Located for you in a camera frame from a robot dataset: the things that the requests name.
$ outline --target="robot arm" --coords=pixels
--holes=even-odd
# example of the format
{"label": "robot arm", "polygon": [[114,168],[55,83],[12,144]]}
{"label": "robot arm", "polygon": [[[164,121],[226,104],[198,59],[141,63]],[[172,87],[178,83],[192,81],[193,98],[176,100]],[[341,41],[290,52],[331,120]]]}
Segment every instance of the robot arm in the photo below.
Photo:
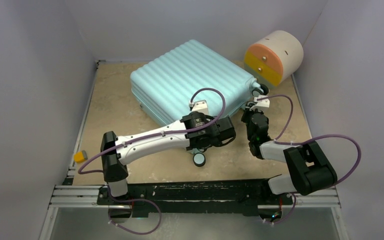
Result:
{"label": "robot arm", "polygon": [[116,136],[112,131],[105,133],[101,152],[123,145],[101,157],[104,180],[110,186],[112,195],[118,197],[127,193],[127,165],[134,160],[172,148],[192,150],[221,147],[227,144],[224,141],[230,139],[231,142],[236,137],[229,117],[221,118],[215,124],[199,131],[190,131],[212,119],[213,117],[208,115],[206,101],[201,100],[191,105],[190,114],[169,125],[135,135]]}
{"label": "robot arm", "polygon": [[268,181],[273,194],[294,193],[308,195],[334,185],[337,174],[320,146],[315,141],[304,145],[277,144],[269,137],[269,119],[264,111],[270,106],[260,95],[245,105],[241,121],[246,124],[249,149],[258,159],[270,159],[287,164],[289,174],[275,176]]}

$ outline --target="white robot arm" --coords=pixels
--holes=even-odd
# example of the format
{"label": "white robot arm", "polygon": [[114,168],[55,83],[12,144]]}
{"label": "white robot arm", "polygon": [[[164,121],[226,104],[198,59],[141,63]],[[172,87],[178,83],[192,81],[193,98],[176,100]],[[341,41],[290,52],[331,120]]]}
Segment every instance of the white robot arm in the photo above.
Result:
{"label": "white robot arm", "polygon": [[235,128],[229,117],[218,119],[204,129],[193,129],[210,122],[205,100],[191,104],[191,113],[169,125],[135,135],[116,136],[110,131],[104,134],[101,151],[117,145],[123,145],[104,154],[102,169],[104,180],[111,188],[114,197],[128,192],[127,165],[136,159],[173,148],[207,149],[222,147],[236,137]]}

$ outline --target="black mounting bar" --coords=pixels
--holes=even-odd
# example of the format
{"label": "black mounting bar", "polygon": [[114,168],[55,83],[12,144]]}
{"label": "black mounting bar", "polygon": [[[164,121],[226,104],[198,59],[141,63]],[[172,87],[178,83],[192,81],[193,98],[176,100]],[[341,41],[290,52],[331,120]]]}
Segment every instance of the black mounting bar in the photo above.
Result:
{"label": "black mounting bar", "polygon": [[[244,216],[261,216],[258,209],[261,205],[278,206],[280,199],[283,205],[292,205],[287,194],[274,195],[268,185],[269,179],[245,179],[226,181],[193,181],[163,183],[128,184],[127,195],[117,200],[147,199],[155,202],[163,213],[236,213]],[[98,205],[126,205],[109,197],[108,189],[99,189]],[[279,211],[278,207],[270,210],[270,214]],[[133,218],[146,218],[148,213],[157,210],[149,203],[137,201],[132,207]]]}

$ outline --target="aluminum frame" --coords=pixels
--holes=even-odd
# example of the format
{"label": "aluminum frame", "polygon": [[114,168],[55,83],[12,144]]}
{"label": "aluminum frame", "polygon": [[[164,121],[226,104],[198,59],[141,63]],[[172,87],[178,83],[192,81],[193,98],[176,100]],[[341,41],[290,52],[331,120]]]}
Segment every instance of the aluminum frame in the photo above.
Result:
{"label": "aluminum frame", "polygon": [[[82,144],[83,131],[85,122],[88,116],[89,107],[91,104],[92,94],[95,88],[97,80],[97,73],[99,65],[107,64],[105,61],[98,61],[96,63],[96,72],[93,78],[92,88],[89,93],[86,109],[83,114],[83,119],[80,124],[77,139],[73,149],[73,155],[76,154],[80,145]],[[295,86],[295,77],[292,75],[292,81]],[[76,163],[71,158],[70,165],[68,167],[67,178],[74,178],[76,174]],[[45,221],[43,223],[42,231],[40,233],[39,240],[49,240],[52,235],[52,231],[55,225],[55,220],[58,215],[59,208],[109,208],[109,209],[128,209],[127,205],[97,205],[96,200],[98,199],[99,188],[101,185],[56,185],[52,197],[49,201],[48,210],[46,213]],[[330,208],[332,216],[335,222],[335,226],[338,232],[340,240],[349,240],[345,223],[341,214],[341,204],[338,198],[338,192],[335,187],[330,187],[324,190],[316,191],[310,195],[303,196],[296,194],[296,208]],[[259,205],[258,209],[272,209],[278,208],[278,205]],[[291,205],[284,205],[283,208],[290,208]]]}

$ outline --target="suitcase wheel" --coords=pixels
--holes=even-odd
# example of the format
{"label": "suitcase wheel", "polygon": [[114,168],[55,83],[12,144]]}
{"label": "suitcase wheel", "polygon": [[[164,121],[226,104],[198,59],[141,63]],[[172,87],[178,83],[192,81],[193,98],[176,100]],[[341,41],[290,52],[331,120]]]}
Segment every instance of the suitcase wheel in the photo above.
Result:
{"label": "suitcase wheel", "polygon": [[205,155],[202,154],[202,153],[195,153],[193,155],[193,164],[195,164],[195,166],[197,167],[202,167],[205,165]]}

